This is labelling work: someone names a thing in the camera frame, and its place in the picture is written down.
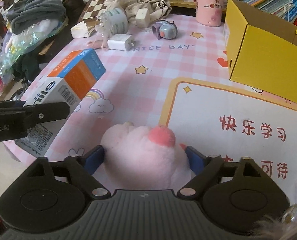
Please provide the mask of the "pink plush toy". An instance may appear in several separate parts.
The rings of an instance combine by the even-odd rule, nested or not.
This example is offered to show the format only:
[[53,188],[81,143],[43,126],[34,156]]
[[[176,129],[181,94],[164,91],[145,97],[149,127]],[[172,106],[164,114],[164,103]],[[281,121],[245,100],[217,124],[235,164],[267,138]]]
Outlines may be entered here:
[[100,144],[104,161],[94,175],[110,192],[178,191],[194,175],[187,155],[166,126],[117,124],[105,131]]

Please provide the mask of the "yellow cardboard box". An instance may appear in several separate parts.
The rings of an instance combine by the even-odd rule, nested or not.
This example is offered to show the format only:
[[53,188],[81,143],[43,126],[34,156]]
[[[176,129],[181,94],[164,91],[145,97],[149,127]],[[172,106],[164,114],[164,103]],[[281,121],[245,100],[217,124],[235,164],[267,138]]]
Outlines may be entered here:
[[231,81],[297,103],[297,26],[228,0],[224,36]]

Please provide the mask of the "purple toy camera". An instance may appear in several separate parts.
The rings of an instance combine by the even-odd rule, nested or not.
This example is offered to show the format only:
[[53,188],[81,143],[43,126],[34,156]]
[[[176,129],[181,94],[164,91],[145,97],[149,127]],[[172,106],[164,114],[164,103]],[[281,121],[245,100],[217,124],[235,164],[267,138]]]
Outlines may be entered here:
[[161,18],[152,25],[152,32],[158,40],[161,38],[173,40],[177,37],[178,29],[174,21]]

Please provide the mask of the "white orange blue carton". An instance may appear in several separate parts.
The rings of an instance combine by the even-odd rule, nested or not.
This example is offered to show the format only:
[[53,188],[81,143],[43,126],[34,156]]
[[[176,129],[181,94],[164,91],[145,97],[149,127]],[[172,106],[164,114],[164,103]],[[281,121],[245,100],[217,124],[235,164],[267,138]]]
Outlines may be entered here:
[[24,106],[44,107],[37,111],[38,123],[27,131],[26,137],[15,143],[38,158],[46,154],[69,116],[93,88],[105,68],[94,49],[73,51],[44,79],[26,99]]

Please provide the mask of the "checkered chess board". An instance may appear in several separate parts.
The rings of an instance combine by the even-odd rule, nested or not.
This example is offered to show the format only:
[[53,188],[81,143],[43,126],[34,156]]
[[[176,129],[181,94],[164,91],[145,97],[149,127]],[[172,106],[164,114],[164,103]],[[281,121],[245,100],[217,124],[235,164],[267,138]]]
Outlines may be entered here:
[[95,31],[97,17],[106,10],[104,2],[105,0],[88,0],[78,19],[78,23],[87,28],[89,35]]

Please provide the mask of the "pink checkered table mat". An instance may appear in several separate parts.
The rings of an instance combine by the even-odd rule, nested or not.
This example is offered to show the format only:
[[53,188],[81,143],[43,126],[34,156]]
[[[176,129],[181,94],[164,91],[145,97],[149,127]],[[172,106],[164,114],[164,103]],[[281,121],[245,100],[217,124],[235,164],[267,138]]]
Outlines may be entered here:
[[97,50],[106,72],[46,156],[55,161],[87,153],[116,124],[163,124],[178,143],[205,155],[253,158],[297,203],[297,105],[229,80],[222,27],[189,16],[172,19],[179,30],[174,40],[132,27],[132,50]]

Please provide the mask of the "pink cylinder with stickers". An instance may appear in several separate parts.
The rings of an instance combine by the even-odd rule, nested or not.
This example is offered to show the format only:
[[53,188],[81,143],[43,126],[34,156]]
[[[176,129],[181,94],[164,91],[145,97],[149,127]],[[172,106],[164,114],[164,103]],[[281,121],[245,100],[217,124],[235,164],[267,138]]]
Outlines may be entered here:
[[196,0],[196,21],[200,24],[221,25],[223,0]]

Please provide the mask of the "white cube charger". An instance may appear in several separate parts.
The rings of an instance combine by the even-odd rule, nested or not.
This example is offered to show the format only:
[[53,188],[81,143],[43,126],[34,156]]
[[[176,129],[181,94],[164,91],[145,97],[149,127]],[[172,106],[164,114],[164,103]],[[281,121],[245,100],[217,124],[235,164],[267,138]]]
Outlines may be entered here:
[[136,26],[139,28],[147,28],[150,24],[150,13],[147,8],[138,10],[135,16]]

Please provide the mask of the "white green labelled roll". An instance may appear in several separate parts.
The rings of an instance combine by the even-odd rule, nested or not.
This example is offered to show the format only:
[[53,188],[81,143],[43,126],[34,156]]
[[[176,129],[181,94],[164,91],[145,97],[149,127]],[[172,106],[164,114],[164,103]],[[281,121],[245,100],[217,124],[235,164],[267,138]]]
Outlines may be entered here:
[[97,17],[95,30],[104,38],[111,38],[115,34],[128,32],[128,19],[125,12],[120,8],[104,11]]

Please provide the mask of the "grey folded towel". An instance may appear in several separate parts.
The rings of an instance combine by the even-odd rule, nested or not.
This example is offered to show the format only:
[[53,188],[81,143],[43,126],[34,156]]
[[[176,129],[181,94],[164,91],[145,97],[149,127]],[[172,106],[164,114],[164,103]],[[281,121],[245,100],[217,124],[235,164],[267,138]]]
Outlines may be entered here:
[[20,34],[42,20],[62,20],[66,9],[61,0],[23,0],[6,14],[12,33]]

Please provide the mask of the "white power adapter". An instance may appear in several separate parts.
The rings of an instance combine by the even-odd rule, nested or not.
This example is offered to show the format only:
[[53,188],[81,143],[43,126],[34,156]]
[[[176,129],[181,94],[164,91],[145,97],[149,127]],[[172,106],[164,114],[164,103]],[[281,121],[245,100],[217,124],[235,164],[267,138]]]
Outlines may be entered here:
[[109,49],[129,51],[135,46],[133,35],[129,34],[115,34],[108,41]]

